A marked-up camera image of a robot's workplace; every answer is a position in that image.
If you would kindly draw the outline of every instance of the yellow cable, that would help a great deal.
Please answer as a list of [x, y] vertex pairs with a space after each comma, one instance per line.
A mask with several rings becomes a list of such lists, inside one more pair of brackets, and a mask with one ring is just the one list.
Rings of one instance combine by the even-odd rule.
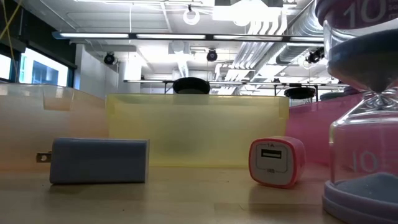
[[[6, 0], [4, 0], [4, 2], [2, 3], [2, 8], [4, 11], [4, 19], [7, 21], [7, 12], [6, 12]], [[7, 35], [8, 35], [8, 42], [10, 44], [10, 50], [11, 50], [11, 58], [12, 58], [12, 64], [14, 65], [14, 70], [15, 70], [15, 74], [18, 74], [18, 69], [17, 69], [17, 64], [15, 63], [15, 57], [14, 57], [14, 49], [12, 48], [12, 42], [11, 42], [11, 36], [10, 36], [10, 30], [7, 27]]]
[[12, 21], [14, 20], [15, 15], [17, 14], [18, 9], [20, 8], [22, 4], [22, 0], [19, 0], [18, 2], [18, 6], [15, 9], [15, 11], [12, 13], [12, 16], [10, 17], [10, 20], [7, 22], [6, 27], [4, 28], [4, 30], [1, 32], [0, 34], [0, 40], [2, 39], [3, 35], [6, 33], [6, 31], [8, 30], [8, 27], [10, 26], [10, 24], [12, 23]]

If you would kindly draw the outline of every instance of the hourglass base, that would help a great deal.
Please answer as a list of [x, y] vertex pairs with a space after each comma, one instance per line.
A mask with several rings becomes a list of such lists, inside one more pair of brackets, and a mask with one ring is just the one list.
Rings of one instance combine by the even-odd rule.
[[397, 224], [398, 203], [383, 202], [342, 191], [339, 181], [325, 183], [323, 209], [349, 224]]

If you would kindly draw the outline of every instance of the yellow translucent bin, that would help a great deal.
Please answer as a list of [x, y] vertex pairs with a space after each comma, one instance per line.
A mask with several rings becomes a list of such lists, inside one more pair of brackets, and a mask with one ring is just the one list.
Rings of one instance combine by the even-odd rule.
[[0, 170], [48, 169], [37, 152], [59, 137], [107, 138], [105, 101], [72, 88], [0, 84]]
[[285, 134], [289, 99], [108, 95], [109, 136], [150, 139], [155, 166], [247, 167], [253, 140]]

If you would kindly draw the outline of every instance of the fluorescent light fixture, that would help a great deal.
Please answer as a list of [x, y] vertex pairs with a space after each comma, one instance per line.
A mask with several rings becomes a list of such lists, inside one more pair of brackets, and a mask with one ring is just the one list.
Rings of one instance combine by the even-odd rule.
[[130, 83], [163, 83], [164, 81], [160, 80], [125, 80]]
[[282, 37], [261, 35], [214, 35], [215, 40], [281, 41]]
[[303, 77], [278, 77], [281, 83], [299, 83]]
[[162, 0], [75, 0], [76, 2], [102, 2], [105, 4], [192, 4], [201, 6], [203, 3], [201, 1], [189, 1], [189, 0], [173, 0], [173, 1], [162, 1]]
[[249, 82], [248, 85], [274, 85], [272, 83], [256, 83], [256, 82]]
[[323, 42], [323, 37], [291, 37], [292, 42]]
[[243, 82], [209, 82], [209, 84], [242, 85]]
[[195, 39], [204, 40], [206, 35], [191, 34], [137, 34], [138, 39]]
[[129, 34], [87, 34], [87, 33], [60, 33], [64, 38], [129, 38]]
[[315, 44], [315, 43], [286, 43], [288, 47], [323, 47], [324, 44]]
[[184, 62], [184, 61], [192, 61], [194, 60], [193, 55], [189, 54], [156, 54], [153, 53], [152, 55], [146, 57], [149, 63], [177, 63], [177, 62]]

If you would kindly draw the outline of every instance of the table surface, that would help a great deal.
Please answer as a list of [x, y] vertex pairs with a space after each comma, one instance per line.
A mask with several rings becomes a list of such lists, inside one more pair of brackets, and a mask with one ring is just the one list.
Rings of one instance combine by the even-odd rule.
[[51, 185], [48, 172], [0, 172], [0, 223], [341, 223], [322, 210], [327, 167], [289, 190], [247, 169], [150, 167], [146, 184]]

